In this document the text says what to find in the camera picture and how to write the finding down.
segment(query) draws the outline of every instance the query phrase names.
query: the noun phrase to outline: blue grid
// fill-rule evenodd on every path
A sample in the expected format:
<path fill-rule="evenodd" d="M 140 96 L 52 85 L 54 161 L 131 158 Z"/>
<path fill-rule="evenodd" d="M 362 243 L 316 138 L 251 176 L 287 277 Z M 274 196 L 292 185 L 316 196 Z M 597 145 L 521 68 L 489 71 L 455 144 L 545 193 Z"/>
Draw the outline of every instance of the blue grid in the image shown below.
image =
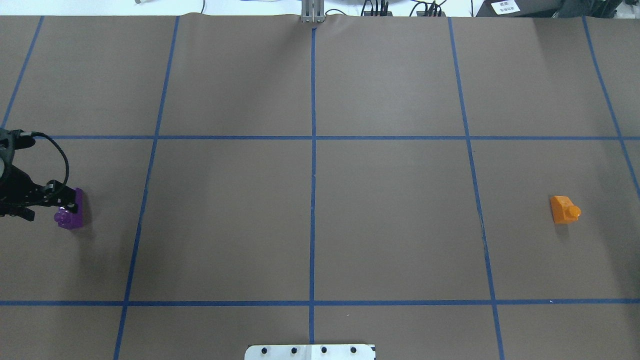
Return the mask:
<path fill-rule="evenodd" d="M 42 27 L 44 16 L 40 17 L 38 26 L 36 27 L 33 39 L 29 46 L 29 50 L 25 57 L 24 63 L 20 70 L 20 74 L 13 89 L 10 102 L 8 103 L 4 118 L 2 121 L 2 127 L 6 128 L 7 121 L 9 119 L 11 109 L 15 97 L 19 91 L 20 83 L 24 77 L 24 73 L 28 67 L 29 59 L 33 48 L 36 44 L 38 34 Z M 143 198 L 140 207 L 140 215 L 138 218 L 138 226 L 136 229 L 136 236 L 134 239 L 134 246 L 131 256 L 131 263 L 129 266 L 129 273 L 127 276 L 127 286 L 125 289 L 123 301 L 82 301 L 82 300 L 0 300 L 0 306 L 108 306 L 108 307 L 122 307 L 122 313 L 120 318 L 120 325 L 118 327 L 118 336 L 116 338 L 116 345 L 114 349 L 114 359 L 118 359 L 120 352 L 120 345 L 122 344 L 122 337 L 125 330 L 125 322 L 127 318 L 127 309 L 129 307 L 153 307 L 153 306 L 183 306 L 183 307 L 239 307 L 239 306 L 303 306 L 308 307 L 309 310 L 309 342 L 314 343 L 314 307 L 316 306 L 491 306 L 493 310 L 493 319 L 496 333 L 496 340 L 499 350 L 500 360 L 504 360 L 504 349 L 502 346 L 502 336 L 500 333 L 500 321 L 498 314 L 498 305 L 500 306 L 521 306 L 521 305 L 563 305 L 563 304 L 640 304 L 640 299 L 496 299 L 495 289 L 493 286 L 493 276 L 491 269 L 491 261 L 489 248 L 486 241 L 486 232 L 484 229 L 484 218 L 482 212 L 482 204 L 480 192 L 477 184 L 476 169 L 472 150 L 472 140 L 571 140 L 571 141 L 619 141 L 620 147 L 623 151 L 627 167 L 636 188 L 637 195 L 640 199 L 640 186 L 638 184 L 636 173 L 631 164 L 625 141 L 638 141 L 640 136 L 623 136 L 616 118 L 611 100 L 607 88 L 605 86 L 600 67 L 593 49 L 593 43 L 591 41 L 591 35 L 589 34 L 589 27 L 585 17 L 582 18 L 584 25 L 584 31 L 591 52 L 593 65 L 595 67 L 596 75 L 602 87 L 602 92 L 605 97 L 607 107 L 611 114 L 617 136 L 473 136 L 469 132 L 469 126 L 467 121 L 467 111 L 465 108 L 463 87 L 460 77 L 460 68 L 458 65 L 458 56 L 456 53 L 456 42 L 454 38 L 454 30 L 452 19 L 448 18 L 449 35 L 451 38 L 451 50 L 454 60 L 454 68 L 456 73 L 456 82 L 458 85 L 458 95 L 460 98 L 460 109 L 463 119 L 463 125 L 465 130 L 464 136 L 318 136 L 316 134 L 316 28 L 311 30 L 311 136 L 216 136 L 216 135 L 160 135 L 160 126 L 162 122 L 164 101 L 166 98 L 166 91 L 168 88 L 171 65 L 173 60 L 173 51 L 175 49 L 175 42 L 177 38 L 177 32 L 179 27 L 180 17 L 175 18 L 175 24 L 173 29 L 172 42 L 170 47 L 170 53 L 168 57 L 166 74 L 164 78 L 163 91 L 161 95 L 161 102 L 158 110 L 156 130 L 153 135 L 56 135 L 53 136 L 56 139 L 66 140 L 153 140 L 152 150 L 150 154 L 147 177 L 145 180 L 145 187 L 143 192 Z M 138 254 L 138 246 L 140 244 L 140 235 L 142 230 L 142 221 L 145 213 L 145 207 L 148 197 L 148 184 L 151 178 L 152 168 L 155 159 L 155 153 L 157 143 L 159 140 L 310 140 L 312 144 L 312 159 L 311 159 L 311 194 L 310 194 L 310 252 L 309 252 L 309 300 L 282 300 L 282 301 L 131 301 L 129 296 L 131 293 L 131 284 L 136 264 L 136 257 Z M 323 140 L 459 140 L 465 141 L 467 145 L 469 165 L 472 175 L 472 182 L 474 186 L 474 193 L 476 198 L 476 208 L 481 224 L 482 239 L 484 245 L 484 259 L 486 266 L 486 273 L 488 279 L 488 287 L 490 291 L 489 300 L 316 300 L 315 299 L 315 203 L 316 203 L 316 145 L 317 141 Z"/>

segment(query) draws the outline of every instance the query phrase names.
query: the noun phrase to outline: white metal bracket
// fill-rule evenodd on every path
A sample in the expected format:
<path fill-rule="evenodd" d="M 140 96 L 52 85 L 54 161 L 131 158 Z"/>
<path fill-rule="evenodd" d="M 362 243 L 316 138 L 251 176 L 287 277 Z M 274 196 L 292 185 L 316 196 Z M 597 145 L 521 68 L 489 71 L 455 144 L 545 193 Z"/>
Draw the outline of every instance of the white metal bracket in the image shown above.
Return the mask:
<path fill-rule="evenodd" d="M 376 346 L 342 345 L 254 345 L 244 360 L 376 360 Z"/>
<path fill-rule="evenodd" d="M 324 0 L 302 0 L 302 22 L 324 22 Z"/>

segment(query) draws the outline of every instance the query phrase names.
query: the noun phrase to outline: purple block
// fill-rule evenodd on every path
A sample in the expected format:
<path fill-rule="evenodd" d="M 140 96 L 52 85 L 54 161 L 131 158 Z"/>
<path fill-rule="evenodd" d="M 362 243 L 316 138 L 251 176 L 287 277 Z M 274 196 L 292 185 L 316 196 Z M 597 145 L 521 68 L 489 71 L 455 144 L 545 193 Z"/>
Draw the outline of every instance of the purple block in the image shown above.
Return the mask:
<path fill-rule="evenodd" d="M 53 220 L 58 223 L 58 226 L 73 230 L 83 226 L 82 221 L 82 189 L 76 188 L 76 204 L 78 205 L 78 212 L 76 214 L 65 208 L 59 208 L 58 212 L 53 216 Z"/>

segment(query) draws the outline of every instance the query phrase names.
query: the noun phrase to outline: white sticker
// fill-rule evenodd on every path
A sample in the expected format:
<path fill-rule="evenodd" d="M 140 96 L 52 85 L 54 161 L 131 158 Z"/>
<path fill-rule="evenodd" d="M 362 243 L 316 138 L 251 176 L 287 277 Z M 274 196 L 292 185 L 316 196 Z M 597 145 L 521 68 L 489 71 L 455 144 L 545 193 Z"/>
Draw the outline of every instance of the white sticker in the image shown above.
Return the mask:
<path fill-rule="evenodd" d="M 518 7 L 518 4 L 516 4 L 515 0 L 498 1 L 497 3 L 491 3 L 491 6 L 493 6 L 495 13 L 498 15 L 520 11 L 520 8 Z"/>

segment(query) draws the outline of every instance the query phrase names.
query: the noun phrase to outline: orange block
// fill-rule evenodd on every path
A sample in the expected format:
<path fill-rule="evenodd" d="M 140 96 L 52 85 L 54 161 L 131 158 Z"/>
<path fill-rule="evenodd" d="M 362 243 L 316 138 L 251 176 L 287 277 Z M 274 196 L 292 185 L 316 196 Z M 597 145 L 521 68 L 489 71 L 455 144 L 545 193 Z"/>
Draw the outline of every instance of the orange block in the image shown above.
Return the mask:
<path fill-rule="evenodd" d="M 551 198 L 551 212 L 554 214 L 556 224 L 570 224 L 578 220 L 582 213 L 580 208 L 573 205 L 571 199 L 566 196 L 554 196 Z"/>

